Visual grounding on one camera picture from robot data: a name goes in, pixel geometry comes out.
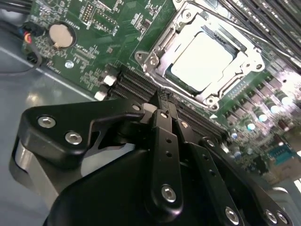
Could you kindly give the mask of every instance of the black metal bracket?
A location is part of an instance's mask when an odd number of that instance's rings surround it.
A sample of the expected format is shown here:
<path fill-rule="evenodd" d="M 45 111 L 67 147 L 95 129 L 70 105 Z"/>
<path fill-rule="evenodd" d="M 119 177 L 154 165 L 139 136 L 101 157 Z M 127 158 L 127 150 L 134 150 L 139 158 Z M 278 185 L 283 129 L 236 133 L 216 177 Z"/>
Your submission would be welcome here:
<path fill-rule="evenodd" d="M 32 153 L 60 168 L 72 169 L 91 147 L 94 131 L 120 121 L 139 121 L 143 116 L 140 104 L 129 100 L 33 107 L 22 114 L 18 137 Z M 70 132 L 74 135 L 66 139 Z"/>
<path fill-rule="evenodd" d="M 136 144 L 131 153 L 64 187 L 52 206 L 48 226 L 82 225 L 85 218 L 92 225 L 292 225 L 216 139 L 198 137 L 178 119 L 174 104 L 162 105 L 144 108 L 129 100 L 110 100 L 35 107 L 23 113 L 18 131 L 22 148 L 40 160 L 36 166 L 44 160 L 48 168 L 66 175 L 78 173 L 94 144 L 93 133 L 102 128 L 106 130 L 101 147 Z M 95 214 L 95 209 L 103 212 Z M 120 219 L 110 218 L 115 210 Z M 85 217 L 78 216 L 81 211 Z"/>

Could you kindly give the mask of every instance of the cpu socket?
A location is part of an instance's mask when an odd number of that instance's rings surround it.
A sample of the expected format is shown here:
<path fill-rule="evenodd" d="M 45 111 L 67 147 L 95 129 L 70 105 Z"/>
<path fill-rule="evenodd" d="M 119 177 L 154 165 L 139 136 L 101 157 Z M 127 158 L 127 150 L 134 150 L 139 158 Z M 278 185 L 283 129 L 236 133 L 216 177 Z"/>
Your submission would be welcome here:
<path fill-rule="evenodd" d="M 137 51 L 143 71 L 211 111 L 250 72 L 264 70 L 261 51 L 236 28 L 202 10 L 205 1 L 174 0 L 176 15 L 150 52 Z"/>

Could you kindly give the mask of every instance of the silver screw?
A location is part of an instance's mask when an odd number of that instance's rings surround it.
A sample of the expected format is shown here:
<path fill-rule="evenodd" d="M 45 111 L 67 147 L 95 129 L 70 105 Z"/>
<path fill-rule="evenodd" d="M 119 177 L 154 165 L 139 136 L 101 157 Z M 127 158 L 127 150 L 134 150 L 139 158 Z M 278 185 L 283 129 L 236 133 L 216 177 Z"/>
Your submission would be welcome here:
<path fill-rule="evenodd" d="M 164 114 L 164 113 L 161 113 L 161 116 L 163 117 L 163 118 L 168 118 L 168 116 L 166 115 L 166 114 Z"/>
<path fill-rule="evenodd" d="M 277 219 L 276 219 L 275 215 L 271 213 L 271 211 L 266 210 L 264 213 L 271 222 L 273 222 L 274 224 L 277 224 Z"/>
<path fill-rule="evenodd" d="M 67 133 L 65 135 L 65 139 L 68 143 L 72 145 L 79 145 L 83 141 L 83 138 L 81 138 L 80 134 L 76 132 Z"/>
<path fill-rule="evenodd" d="M 71 69 L 74 67 L 74 63 L 71 60 L 67 60 L 65 63 L 65 68 Z"/>
<path fill-rule="evenodd" d="M 53 118 L 48 116 L 42 116 L 38 118 L 38 124 L 44 128 L 52 128 L 55 126 L 56 122 Z"/>
<path fill-rule="evenodd" d="M 175 202 L 177 196 L 170 186 L 163 186 L 161 189 L 163 198 L 168 202 Z"/>
<path fill-rule="evenodd" d="M 136 111 L 141 110 L 140 107 L 138 107 L 137 105 L 133 105 L 132 107 L 133 107 Z"/>
<path fill-rule="evenodd" d="M 230 207 L 226 207 L 225 210 L 226 216 L 231 221 L 232 224 L 238 225 L 239 224 L 239 218 L 237 214 L 231 209 Z"/>
<path fill-rule="evenodd" d="M 189 19 L 191 17 L 191 13 L 186 14 L 186 19 Z"/>
<path fill-rule="evenodd" d="M 207 140 L 207 143 L 211 146 L 214 147 L 214 143 L 211 140 Z"/>
<path fill-rule="evenodd" d="M 262 65 L 257 65 L 257 66 L 256 66 L 256 69 L 257 69 L 257 70 L 260 70 L 261 68 L 262 68 Z"/>
<path fill-rule="evenodd" d="M 282 215 L 282 213 L 277 212 L 278 217 L 280 218 L 280 220 L 283 221 L 283 223 L 285 223 L 286 225 L 288 224 L 287 219 L 285 218 L 285 216 Z"/>
<path fill-rule="evenodd" d="M 151 60 L 151 61 L 150 61 L 150 64 L 151 64 L 151 65 L 156 65 L 156 61 L 155 61 L 155 60 Z"/>
<path fill-rule="evenodd" d="M 182 126 L 183 126 L 184 128 L 187 128 L 187 127 L 188 127 L 188 124 L 187 124 L 186 122 L 184 122 L 184 121 L 182 121 L 181 124 L 182 124 Z"/>

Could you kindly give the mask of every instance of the black mounting arm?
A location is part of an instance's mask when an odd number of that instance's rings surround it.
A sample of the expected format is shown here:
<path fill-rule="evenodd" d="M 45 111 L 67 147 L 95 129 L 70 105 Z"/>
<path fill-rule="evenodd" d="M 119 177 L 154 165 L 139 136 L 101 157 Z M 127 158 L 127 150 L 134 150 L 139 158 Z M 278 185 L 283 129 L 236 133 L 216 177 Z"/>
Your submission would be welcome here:
<path fill-rule="evenodd" d="M 100 148 L 135 149 L 82 177 Z M 157 95 L 34 107 L 22 115 L 10 163 L 14 178 L 51 207 L 45 226 L 287 226 L 288 215 L 220 148 Z"/>

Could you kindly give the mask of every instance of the capacitor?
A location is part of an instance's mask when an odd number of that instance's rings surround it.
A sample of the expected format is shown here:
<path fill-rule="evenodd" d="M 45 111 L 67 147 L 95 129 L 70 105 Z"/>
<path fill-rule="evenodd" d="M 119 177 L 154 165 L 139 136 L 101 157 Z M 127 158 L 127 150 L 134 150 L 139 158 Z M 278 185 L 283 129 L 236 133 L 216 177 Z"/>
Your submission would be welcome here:
<path fill-rule="evenodd" d="M 266 105 L 269 108 L 269 110 L 272 112 L 272 114 L 276 114 L 280 111 L 280 107 L 277 106 L 277 104 L 275 104 L 274 102 L 268 102 Z"/>
<path fill-rule="evenodd" d="M 283 139 L 278 134 L 274 135 L 274 141 L 278 144 L 278 146 L 284 145 Z"/>
<path fill-rule="evenodd" d="M 239 146 L 234 146 L 233 147 L 233 155 L 236 159 L 240 159 L 241 158 L 241 152 L 240 152 L 240 148 Z"/>
<path fill-rule="evenodd" d="M 247 148 L 246 153 L 247 153 L 248 155 L 252 155 L 252 154 L 253 154 L 253 149 L 250 148 L 250 147 Z"/>
<path fill-rule="evenodd" d="M 231 129 L 230 130 L 230 136 L 233 138 L 233 139 L 237 139 L 238 138 L 238 134 L 236 132 L 236 129 Z"/>
<path fill-rule="evenodd" d="M 285 132 L 287 132 L 287 131 L 290 130 L 289 126 L 288 126 L 288 125 L 286 124 L 286 122 L 283 121 L 283 120 L 279 120 L 279 121 L 278 121 L 278 126 L 279 126 L 281 129 L 283 129 Z"/>
<path fill-rule="evenodd" d="M 245 125 L 249 131 L 252 131 L 256 128 L 255 124 L 251 120 L 247 120 Z"/>
<path fill-rule="evenodd" d="M 255 114 L 256 114 L 258 120 L 261 122 L 265 122 L 266 120 L 268 120 L 267 115 L 265 113 L 263 113 L 262 111 L 257 111 Z"/>
<path fill-rule="evenodd" d="M 290 97 L 288 97 L 285 93 L 279 93 L 277 95 L 277 98 L 281 101 L 283 105 L 290 105 L 293 102 L 293 100 Z"/>

